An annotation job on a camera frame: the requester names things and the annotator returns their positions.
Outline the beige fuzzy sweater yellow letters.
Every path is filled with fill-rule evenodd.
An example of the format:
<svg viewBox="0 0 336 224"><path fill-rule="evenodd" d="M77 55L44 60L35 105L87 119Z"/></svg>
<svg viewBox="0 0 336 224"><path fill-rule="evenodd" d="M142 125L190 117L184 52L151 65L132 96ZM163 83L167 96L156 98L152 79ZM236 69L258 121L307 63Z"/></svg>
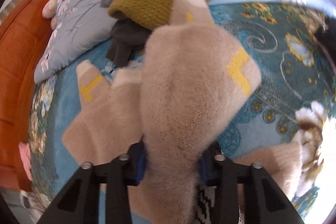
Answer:
<svg viewBox="0 0 336 224"><path fill-rule="evenodd" d="M138 141L146 150L130 209L152 223L206 222L198 162L261 83L240 42L214 24L205 0L173 0L149 36L143 65L108 82L89 61L76 68L81 112L63 135L78 163L105 164Z"/></svg>

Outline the black white patterned knit sweater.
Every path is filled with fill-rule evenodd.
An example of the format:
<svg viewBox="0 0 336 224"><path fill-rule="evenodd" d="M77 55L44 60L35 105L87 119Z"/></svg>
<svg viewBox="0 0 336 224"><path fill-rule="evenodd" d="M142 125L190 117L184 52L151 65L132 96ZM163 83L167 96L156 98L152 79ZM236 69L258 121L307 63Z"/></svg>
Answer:
<svg viewBox="0 0 336 224"><path fill-rule="evenodd" d="M206 186L200 182L197 186L195 214L191 223L214 224L215 223L215 191L216 186Z"/></svg>

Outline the pink floral pillow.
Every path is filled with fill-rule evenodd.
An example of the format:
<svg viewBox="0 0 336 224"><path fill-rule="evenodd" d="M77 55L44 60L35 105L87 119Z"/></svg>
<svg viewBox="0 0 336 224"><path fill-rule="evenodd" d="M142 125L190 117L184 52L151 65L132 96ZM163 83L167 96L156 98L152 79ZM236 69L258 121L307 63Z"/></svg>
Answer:
<svg viewBox="0 0 336 224"><path fill-rule="evenodd" d="M51 29L54 30L57 25L57 0L49 0L42 10L42 17L51 20Z"/></svg>

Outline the dark grey garment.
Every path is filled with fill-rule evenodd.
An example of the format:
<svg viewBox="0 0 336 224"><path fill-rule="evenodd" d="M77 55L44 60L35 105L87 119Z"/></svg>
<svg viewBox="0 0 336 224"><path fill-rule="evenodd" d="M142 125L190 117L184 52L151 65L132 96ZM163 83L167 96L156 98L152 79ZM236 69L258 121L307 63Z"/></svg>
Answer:
<svg viewBox="0 0 336 224"><path fill-rule="evenodd" d="M116 67L123 68L133 52L143 50L151 30L141 19L144 12L141 11L139 0L101 0L101 7L116 19L111 30L113 43L106 58L113 61Z"/></svg>

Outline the orange wooden headboard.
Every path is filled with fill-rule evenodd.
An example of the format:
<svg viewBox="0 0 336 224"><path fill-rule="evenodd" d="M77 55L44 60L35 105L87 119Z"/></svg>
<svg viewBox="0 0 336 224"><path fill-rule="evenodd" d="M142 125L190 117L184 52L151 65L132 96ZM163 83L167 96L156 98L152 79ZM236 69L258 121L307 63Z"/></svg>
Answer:
<svg viewBox="0 0 336 224"><path fill-rule="evenodd" d="M1 24L1 187L31 189L19 143L27 141L34 71L51 36L42 10L49 0L23 0Z"/></svg>

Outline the teal floral plush blanket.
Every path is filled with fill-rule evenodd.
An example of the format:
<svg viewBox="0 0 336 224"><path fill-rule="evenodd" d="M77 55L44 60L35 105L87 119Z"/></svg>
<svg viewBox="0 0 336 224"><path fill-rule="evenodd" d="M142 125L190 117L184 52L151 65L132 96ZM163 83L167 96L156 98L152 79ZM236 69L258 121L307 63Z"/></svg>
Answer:
<svg viewBox="0 0 336 224"><path fill-rule="evenodd" d="M315 42L322 13L292 5L244 3L208 7L216 26L235 37L260 69L261 83L216 138L233 162L259 162L303 223L323 223L335 206L335 73ZM86 51L35 93L29 124L32 189L48 207L83 164L63 144L81 112L77 66L89 60L108 81L109 39ZM126 67L142 67L143 50Z"/></svg>

